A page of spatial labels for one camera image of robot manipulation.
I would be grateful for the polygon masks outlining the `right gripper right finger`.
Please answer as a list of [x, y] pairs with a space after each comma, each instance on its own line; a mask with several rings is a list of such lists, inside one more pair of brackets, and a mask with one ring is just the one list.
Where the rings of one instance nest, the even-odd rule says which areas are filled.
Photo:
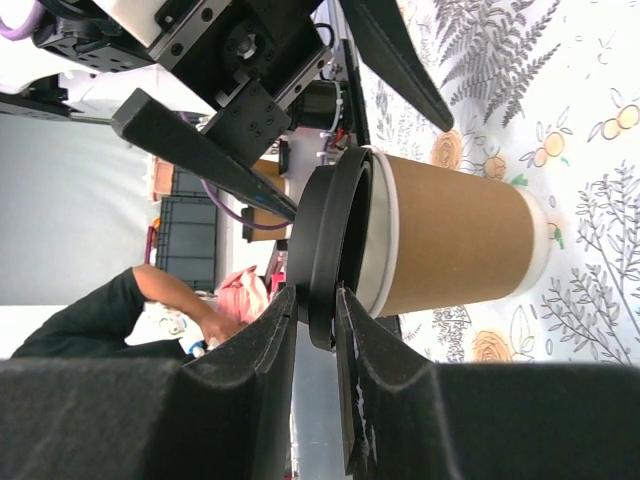
[[635, 479], [639, 372], [433, 363], [335, 294], [346, 472], [356, 479]]

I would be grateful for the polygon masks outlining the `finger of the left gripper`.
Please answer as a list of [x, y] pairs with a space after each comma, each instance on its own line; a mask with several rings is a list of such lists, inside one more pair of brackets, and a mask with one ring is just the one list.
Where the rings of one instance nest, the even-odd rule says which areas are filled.
[[414, 49], [394, 0], [342, 0], [363, 62], [431, 124], [446, 132], [454, 118]]

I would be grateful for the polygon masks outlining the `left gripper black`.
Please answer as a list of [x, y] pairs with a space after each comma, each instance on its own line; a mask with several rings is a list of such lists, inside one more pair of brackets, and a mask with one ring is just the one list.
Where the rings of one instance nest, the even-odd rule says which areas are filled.
[[108, 116], [123, 140], [238, 200], [293, 220], [296, 206], [236, 160], [292, 131], [331, 59], [312, 1], [44, 1], [38, 52], [70, 68], [34, 80], [36, 113]]

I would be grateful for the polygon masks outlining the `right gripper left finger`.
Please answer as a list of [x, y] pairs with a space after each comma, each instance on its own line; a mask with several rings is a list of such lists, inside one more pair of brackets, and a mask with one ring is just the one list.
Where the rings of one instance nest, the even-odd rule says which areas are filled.
[[281, 479], [297, 329], [288, 287], [259, 319], [187, 363], [8, 360], [5, 479]]

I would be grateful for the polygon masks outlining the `black plastic cup lid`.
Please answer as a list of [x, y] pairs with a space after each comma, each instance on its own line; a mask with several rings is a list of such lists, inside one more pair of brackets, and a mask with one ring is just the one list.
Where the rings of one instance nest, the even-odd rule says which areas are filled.
[[296, 288], [299, 320], [323, 350], [333, 349], [338, 284], [355, 289], [359, 282], [372, 181], [371, 151], [352, 147], [314, 170], [298, 205], [286, 278]]

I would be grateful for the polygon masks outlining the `brown paper coffee cup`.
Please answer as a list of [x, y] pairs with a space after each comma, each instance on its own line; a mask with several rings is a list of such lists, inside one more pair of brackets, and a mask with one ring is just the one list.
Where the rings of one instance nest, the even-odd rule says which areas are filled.
[[501, 299], [541, 277], [543, 207], [508, 183], [373, 149], [358, 301], [372, 317]]

